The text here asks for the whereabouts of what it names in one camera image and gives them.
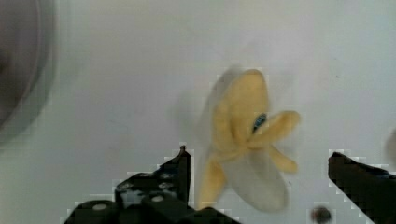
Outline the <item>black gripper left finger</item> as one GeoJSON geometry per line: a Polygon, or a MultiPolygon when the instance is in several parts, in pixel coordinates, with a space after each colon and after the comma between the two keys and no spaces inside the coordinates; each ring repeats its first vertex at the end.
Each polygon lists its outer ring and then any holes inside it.
{"type": "Polygon", "coordinates": [[[64,224],[240,224],[212,207],[189,206],[191,166],[191,154],[182,146],[155,171],[120,182],[112,201],[80,203],[64,224]]]}

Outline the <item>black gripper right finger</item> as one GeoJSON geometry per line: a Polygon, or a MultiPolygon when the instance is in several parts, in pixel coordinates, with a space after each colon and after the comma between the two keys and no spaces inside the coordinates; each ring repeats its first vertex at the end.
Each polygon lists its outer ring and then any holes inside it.
{"type": "Polygon", "coordinates": [[[395,175],[334,152],[328,177],[374,224],[395,224],[395,175]]]}

